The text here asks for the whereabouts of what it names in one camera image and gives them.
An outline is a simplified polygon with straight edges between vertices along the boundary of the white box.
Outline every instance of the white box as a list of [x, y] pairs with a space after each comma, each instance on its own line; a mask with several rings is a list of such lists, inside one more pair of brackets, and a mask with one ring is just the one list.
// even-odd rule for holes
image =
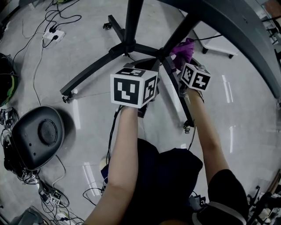
[[209, 87], [211, 74], [200, 66], [186, 63], [182, 70], [181, 80], [192, 89], [206, 91]]
[[110, 75], [111, 102], [141, 108], [155, 97], [158, 72], [123, 68]]

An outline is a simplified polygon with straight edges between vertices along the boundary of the concrete floor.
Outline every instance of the concrete floor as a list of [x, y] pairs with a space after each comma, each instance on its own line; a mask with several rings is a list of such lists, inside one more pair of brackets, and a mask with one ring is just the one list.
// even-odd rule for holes
[[[35, 10], [22, 8], [11, 18], [9, 29], [0, 43], [1, 53], [13, 57], [26, 45], [28, 40], [22, 36], [22, 21], [24, 35], [32, 35], [44, 19], [49, 3], [40, 3]], [[82, 197], [82, 193], [89, 188], [89, 182], [102, 186], [99, 162], [107, 152], [117, 107], [110, 101], [109, 77], [131, 59], [121, 56], [98, 70], [75, 89], [74, 100], [68, 104], [62, 102], [59, 90], [120, 42], [114, 30], [104, 30], [102, 26], [108, 21], [107, 16], [112, 14], [120, 26], [125, 27], [126, 8], [127, 0], [82, 0], [65, 10], [64, 16], [80, 14], [82, 19], [60, 27], [66, 35], [61, 42], [52, 43], [44, 49], [35, 77], [41, 104], [64, 112], [68, 134], [58, 156], [67, 174], [57, 187], [68, 196], [69, 209], [84, 219], [94, 206]], [[155, 0], [145, 0], [136, 41], [161, 48], [182, 20], [183, 16], [177, 9]], [[32, 89], [32, 74], [40, 57], [41, 39], [42, 34], [36, 34], [28, 50], [22, 51], [15, 60], [21, 78], [8, 106], [15, 107], [20, 116], [38, 106]], [[201, 51], [200, 43], [195, 43], [194, 58], [213, 76], [209, 90], [204, 93], [205, 106], [218, 130], [229, 166], [246, 193], [256, 185], [265, 189], [280, 167], [281, 159], [280, 115], [275, 99], [259, 73], [242, 54], [229, 59], [225, 54], [214, 51], [202, 54]], [[134, 59], [147, 58], [138, 53], [131, 56]], [[160, 95], [149, 105], [145, 118], [139, 119], [139, 137], [163, 152], [184, 144], [189, 146], [192, 131], [187, 135], [181, 127], [186, 118], [163, 67], [160, 68], [160, 76], [163, 81]], [[191, 151], [203, 159], [197, 134]], [[42, 211], [38, 187], [22, 185], [14, 174], [5, 170], [3, 161], [4, 154], [0, 151], [0, 202], [4, 205], [0, 212], [11, 220], [30, 205]], [[63, 168], [55, 157], [42, 168], [42, 177], [50, 183], [62, 174]], [[204, 168], [199, 174], [195, 192], [207, 196]], [[89, 197], [98, 202], [100, 195], [90, 192]]]

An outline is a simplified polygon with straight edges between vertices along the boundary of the black metal leg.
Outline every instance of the black metal leg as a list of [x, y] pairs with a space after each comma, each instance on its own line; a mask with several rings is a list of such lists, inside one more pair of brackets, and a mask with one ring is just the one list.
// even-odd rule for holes
[[144, 0], [129, 0], [128, 2], [124, 37], [127, 53], [133, 51], [136, 43], [135, 36], [137, 32], [137, 24], [139, 22], [143, 2]]
[[104, 65], [108, 64], [113, 59], [116, 59], [118, 56], [124, 53], [124, 45], [120, 43], [114, 46], [109, 50], [109, 53], [105, 56], [98, 59], [92, 65], [88, 66], [81, 73], [79, 73], [76, 77], [74, 77], [68, 84], [66, 84], [61, 90], [62, 95], [68, 95], [75, 87], [77, 87], [80, 83], [82, 83], [86, 78], [92, 75], [94, 72], [99, 70]]
[[142, 54], [154, 56], [154, 57], [157, 57], [159, 55], [159, 49], [152, 48], [152, 47], [149, 47], [149, 46], [145, 46], [145, 45], [142, 45], [142, 44], [136, 44], [134, 51], [140, 52]]
[[122, 29], [119, 26], [118, 22], [114, 19], [114, 17], [112, 15], [108, 16], [108, 21], [111, 23], [113, 29], [115, 30], [115, 32], [117, 33], [119, 39], [122, 42], [124, 40], [125, 29]]
[[203, 54], [206, 54], [206, 53], [207, 53], [207, 51], [208, 51], [208, 49], [207, 49], [207, 48], [205, 48], [205, 47], [203, 47], [202, 53], [203, 53]]
[[199, 20], [195, 16], [188, 14], [163, 47], [163, 58], [161, 58], [160, 61], [163, 61], [164, 57], [167, 57], [171, 50], [181, 42], [198, 23]]
[[167, 72], [167, 74], [169, 75], [171, 81], [172, 81], [172, 84], [177, 92], [177, 95], [180, 99], [180, 102], [181, 102], [181, 105], [184, 109], [184, 113], [185, 113], [185, 116], [188, 120], [188, 125], [191, 126], [191, 127], [194, 127], [194, 123], [193, 123], [193, 119], [191, 117], [191, 114], [188, 110], [188, 107], [187, 107], [187, 104], [185, 102], [185, 99], [183, 97], [180, 97], [180, 90], [179, 90], [179, 78], [177, 77], [177, 69], [175, 68], [175, 65], [171, 59], [171, 57], [166, 57], [163, 61], [163, 66]]

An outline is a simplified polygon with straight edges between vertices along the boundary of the black pole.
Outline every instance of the black pole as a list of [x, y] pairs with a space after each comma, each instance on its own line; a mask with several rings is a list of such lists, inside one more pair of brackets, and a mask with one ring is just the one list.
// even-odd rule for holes
[[137, 24], [139, 22], [143, 2], [144, 0], [128, 1], [124, 38], [126, 52], [132, 52], [134, 50], [134, 45], [136, 43], [135, 36], [137, 32]]
[[199, 20], [191, 15], [188, 14], [184, 20], [181, 22], [181, 24], [177, 27], [175, 32], [172, 34], [170, 39], [167, 41], [165, 46], [163, 47], [162, 50], [162, 59], [161, 61], [164, 60], [165, 57], [167, 57], [171, 50], [185, 38], [189, 32], [199, 23]]

